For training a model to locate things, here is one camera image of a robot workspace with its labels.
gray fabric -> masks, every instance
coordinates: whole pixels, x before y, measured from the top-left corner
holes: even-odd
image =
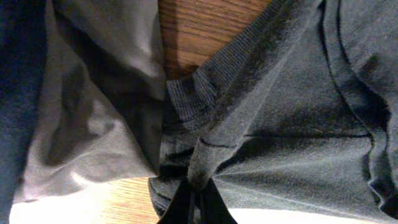
[[[165,95],[157,1],[47,1],[45,22],[39,120],[14,202],[155,176]]]
[[[160,176],[212,177],[228,208],[398,218],[394,1],[273,1],[192,76],[167,83]]]

dark blue cloth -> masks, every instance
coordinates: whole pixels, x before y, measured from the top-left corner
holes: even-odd
[[[37,120],[45,1],[0,1],[0,223],[7,223]]]

